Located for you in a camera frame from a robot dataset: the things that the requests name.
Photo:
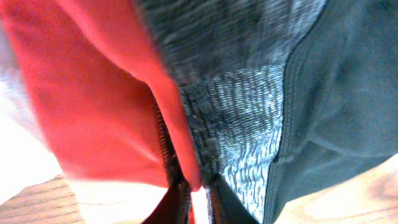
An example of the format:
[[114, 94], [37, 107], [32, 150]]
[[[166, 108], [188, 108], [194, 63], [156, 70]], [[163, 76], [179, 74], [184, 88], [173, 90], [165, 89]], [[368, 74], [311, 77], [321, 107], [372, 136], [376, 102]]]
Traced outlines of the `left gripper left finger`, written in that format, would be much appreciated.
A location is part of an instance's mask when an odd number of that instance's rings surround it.
[[168, 189], [155, 210], [142, 224], [189, 224], [192, 216], [190, 186], [186, 181]]

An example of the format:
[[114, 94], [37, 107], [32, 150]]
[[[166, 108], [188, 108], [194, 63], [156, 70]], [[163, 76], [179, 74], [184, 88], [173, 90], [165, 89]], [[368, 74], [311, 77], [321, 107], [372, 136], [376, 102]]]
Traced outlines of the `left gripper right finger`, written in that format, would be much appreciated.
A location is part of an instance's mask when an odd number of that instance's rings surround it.
[[243, 207], [221, 175], [214, 175], [206, 190], [212, 224], [259, 224]]

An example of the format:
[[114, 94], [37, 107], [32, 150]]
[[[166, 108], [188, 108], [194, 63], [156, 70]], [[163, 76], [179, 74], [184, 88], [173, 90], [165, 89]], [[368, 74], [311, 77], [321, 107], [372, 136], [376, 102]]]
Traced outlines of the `black leggings with red waistband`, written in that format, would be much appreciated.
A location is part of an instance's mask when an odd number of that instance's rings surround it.
[[158, 102], [191, 223], [221, 175], [259, 223], [397, 222], [397, 2], [15, 1]]

